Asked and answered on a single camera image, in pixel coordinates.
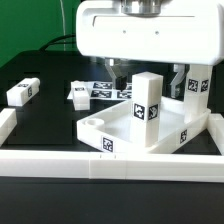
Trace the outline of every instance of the circular hole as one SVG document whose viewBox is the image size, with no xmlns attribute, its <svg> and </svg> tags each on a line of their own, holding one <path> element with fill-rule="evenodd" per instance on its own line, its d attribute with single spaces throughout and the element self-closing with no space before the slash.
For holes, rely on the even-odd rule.
<svg viewBox="0 0 224 224">
<path fill-rule="evenodd" d="M 92 119 L 86 120 L 85 124 L 90 126 L 100 126 L 104 124 L 104 120 L 99 118 L 92 118 Z"/>
</svg>

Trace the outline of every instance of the white cube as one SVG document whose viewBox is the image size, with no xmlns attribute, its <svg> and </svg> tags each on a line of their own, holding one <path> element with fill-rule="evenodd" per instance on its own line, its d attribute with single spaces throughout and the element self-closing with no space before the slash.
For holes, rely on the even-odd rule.
<svg viewBox="0 0 224 224">
<path fill-rule="evenodd" d="M 21 107 L 39 92 L 40 80 L 26 78 L 7 91 L 9 106 Z"/>
<path fill-rule="evenodd" d="M 89 110 L 90 96 L 84 82 L 74 81 L 71 88 L 75 110 Z"/>
</svg>

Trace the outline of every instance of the white tray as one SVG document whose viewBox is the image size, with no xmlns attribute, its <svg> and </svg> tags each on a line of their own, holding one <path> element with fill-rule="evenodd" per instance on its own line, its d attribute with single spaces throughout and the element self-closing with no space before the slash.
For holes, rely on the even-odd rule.
<svg viewBox="0 0 224 224">
<path fill-rule="evenodd" d="M 207 109 L 197 119 L 186 124 L 184 123 L 183 102 L 162 97 L 158 142 L 151 147 L 143 147 L 132 143 L 129 139 L 131 105 L 131 100 L 125 101 L 79 120 L 77 122 L 78 139 L 103 152 L 170 154 L 205 130 L 210 114 L 210 110 Z M 104 120 L 104 131 L 86 125 L 87 120 L 95 118 Z"/>
</svg>

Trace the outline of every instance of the green wall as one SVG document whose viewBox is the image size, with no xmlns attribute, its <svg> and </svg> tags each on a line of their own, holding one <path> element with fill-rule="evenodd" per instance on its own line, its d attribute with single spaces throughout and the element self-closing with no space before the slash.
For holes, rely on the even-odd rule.
<svg viewBox="0 0 224 224">
<path fill-rule="evenodd" d="M 19 52 L 63 35 L 64 27 L 66 34 L 75 32 L 78 5 L 79 0 L 0 0 L 0 67 Z"/>
</svg>

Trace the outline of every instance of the black tabletop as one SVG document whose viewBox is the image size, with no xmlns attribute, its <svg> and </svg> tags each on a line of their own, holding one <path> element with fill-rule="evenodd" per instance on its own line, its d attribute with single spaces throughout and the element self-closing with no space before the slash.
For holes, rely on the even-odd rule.
<svg viewBox="0 0 224 224">
<path fill-rule="evenodd" d="M 122 69 L 129 81 L 132 74 L 146 70 L 164 75 L 163 95 L 169 94 L 174 75 L 169 64 L 133 63 Z M 209 98 L 213 112 L 224 111 L 222 71 L 222 64 L 213 71 Z M 40 79 L 40 92 L 16 108 L 18 125 L 2 147 L 97 151 L 77 140 L 76 121 L 118 102 L 92 100 L 89 111 L 75 111 L 67 95 L 74 80 L 110 81 L 104 65 L 74 52 L 22 52 L 0 68 L 0 110 L 8 107 L 6 91 L 31 77 Z M 175 153 L 220 154 L 207 131 Z M 214 224 L 224 223 L 223 205 L 224 185 L 219 183 L 0 178 L 0 223 L 7 224 Z"/>
</svg>

